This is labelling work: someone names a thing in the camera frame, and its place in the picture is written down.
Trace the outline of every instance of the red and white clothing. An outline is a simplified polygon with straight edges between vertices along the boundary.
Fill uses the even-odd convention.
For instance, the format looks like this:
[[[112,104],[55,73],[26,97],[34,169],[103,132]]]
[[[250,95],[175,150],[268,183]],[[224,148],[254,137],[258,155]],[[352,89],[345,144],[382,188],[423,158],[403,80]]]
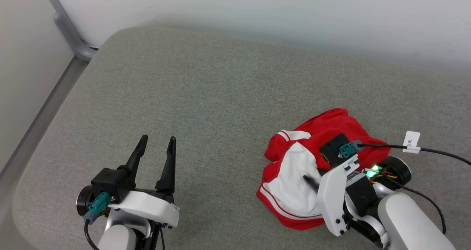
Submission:
[[[340,133],[350,141],[385,144],[368,136],[358,121],[342,108],[326,111],[293,131],[280,131],[270,139],[265,156],[272,163],[263,170],[257,197],[288,228],[306,230],[324,223],[316,204],[316,192],[303,175],[320,183],[318,168],[327,171],[331,167],[319,148]],[[365,147],[358,153],[358,170],[381,162],[389,151],[389,148]]]

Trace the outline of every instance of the black cable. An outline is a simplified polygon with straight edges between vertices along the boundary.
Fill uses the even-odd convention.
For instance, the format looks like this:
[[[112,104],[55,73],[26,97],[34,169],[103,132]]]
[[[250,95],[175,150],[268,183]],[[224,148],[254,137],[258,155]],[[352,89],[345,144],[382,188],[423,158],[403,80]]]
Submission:
[[[162,240],[162,250],[165,250],[165,243],[163,241],[162,226],[159,226],[159,230],[160,230],[160,239]]]
[[[90,220],[86,220],[85,221],[85,227],[84,227],[84,231],[85,231],[85,238],[87,238],[87,241],[89,242],[91,248],[93,248],[93,250],[99,250],[99,248],[93,243],[93,241],[91,240],[90,238],[90,235],[88,233],[88,224],[90,223]]]
[[[375,144],[375,143],[359,143],[358,144],[358,147],[367,147],[367,146],[370,146],[370,147],[387,147],[387,148],[396,148],[396,149],[407,149],[407,146],[396,146],[396,145],[393,145],[393,144]],[[438,154],[446,155],[446,156],[458,159],[460,161],[463,161],[466,164],[471,166],[470,161],[466,160],[465,158],[462,158],[461,156],[458,156],[458,155],[455,155],[455,154],[452,154],[452,153],[447,153],[446,151],[438,151],[438,150],[422,148],[422,147],[420,148],[420,150],[421,151],[428,151],[429,153],[438,153]]]
[[[440,215],[440,219],[441,219],[441,222],[442,222],[442,233],[445,234],[446,233],[446,225],[445,225],[445,217],[443,217],[443,213],[441,212],[439,206],[429,197],[427,197],[426,195],[420,193],[419,191],[415,191],[414,189],[412,188],[408,188],[406,186],[403,186],[401,185],[400,183],[394,181],[392,178],[390,178],[387,174],[379,171],[378,172],[380,175],[382,175],[384,178],[386,178],[389,182],[391,182],[393,185],[396,185],[397,187],[399,188],[402,188],[404,190],[407,190],[407,191],[410,191],[412,193],[415,193],[419,196],[421,196],[422,198],[425,198],[426,200],[430,201],[430,203],[432,203],[432,205],[437,209],[437,211],[439,212],[439,215]]]

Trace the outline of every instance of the white stripe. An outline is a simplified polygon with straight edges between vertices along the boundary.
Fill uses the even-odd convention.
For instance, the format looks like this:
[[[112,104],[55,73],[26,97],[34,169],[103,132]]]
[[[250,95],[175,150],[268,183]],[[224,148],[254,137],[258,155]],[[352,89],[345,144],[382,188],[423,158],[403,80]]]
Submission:
[[[283,131],[280,131],[280,132],[278,132],[277,134],[283,136],[283,138],[284,138],[286,141],[289,141],[288,135],[286,135],[285,133],[283,133]]]
[[[266,191],[263,186],[260,187],[260,192],[270,201],[270,204],[273,206],[273,208],[276,210],[277,213],[283,215],[284,217],[286,218],[289,218],[289,219],[292,219],[292,220],[313,220],[313,219],[321,219],[322,218],[322,215],[314,215],[312,217],[304,217],[304,218],[301,218],[301,217],[296,217],[296,216],[293,216],[293,215],[290,215],[286,212],[284,212],[279,206],[278,204],[276,203],[276,201],[273,199],[273,197],[271,196],[271,194]]]
[[[311,134],[305,131],[284,131],[292,141],[311,138]]]

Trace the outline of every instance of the robotic arm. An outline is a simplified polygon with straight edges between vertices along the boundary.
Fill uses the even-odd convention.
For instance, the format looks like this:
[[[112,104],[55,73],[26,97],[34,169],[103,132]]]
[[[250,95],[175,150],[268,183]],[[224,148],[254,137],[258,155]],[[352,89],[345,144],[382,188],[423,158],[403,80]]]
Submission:
[[[167,161],[155,190],[136,188],[135,183],[147,141],[148,136],[143,135],[126,165],[102,169],[77,198],[77,212],[84,217],[85,234],[95,250],[154,250],[159,234],[164,248],[162,228],[178,225],[180,208],[173,201],[177,140],[170,139]],[[108,218],[108,222],[96,246],[88,236],[88,225],[101,215]],[[128,225],[144,227],[146,233]]]
[[[376,170],[370,170],[374,176],[355,172],[358,155],[342,150],[348,144],[350,141],[340,134],[320,148],[333,169],[319,184],[304,176],[318,191],[319,208],[328,230],[341,236],[354,228],[384,250],[454,250],[417,204],[395,191],[411,180],[407,164],[391,156],[375,166]]]

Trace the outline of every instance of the gray padded seat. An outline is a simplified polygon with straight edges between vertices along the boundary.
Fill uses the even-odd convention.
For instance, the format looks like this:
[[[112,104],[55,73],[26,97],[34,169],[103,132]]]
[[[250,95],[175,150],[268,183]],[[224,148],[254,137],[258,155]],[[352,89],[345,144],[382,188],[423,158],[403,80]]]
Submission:
[[[375,249],[354,230],[282,226],[255,193],[264,151],[291,130],[346,107],[375,138],[471,158],[471,79],[442,71],[158,27],[124,29],[93,58],[42,138],[13,201],[22,235],[40,250],[88,250],[77,194],[104,167],[128,159],[142,134],[138,188],[160,177],[177,138],[175,203],[180,223],[167,249]],[[394,150],[412,169],[409,186],[442,209],[456,249],[471,245],[471,168],[437,154]],[[438,226],[439,215],[411,197]],[[106,219],[90,227],[98,243]]]

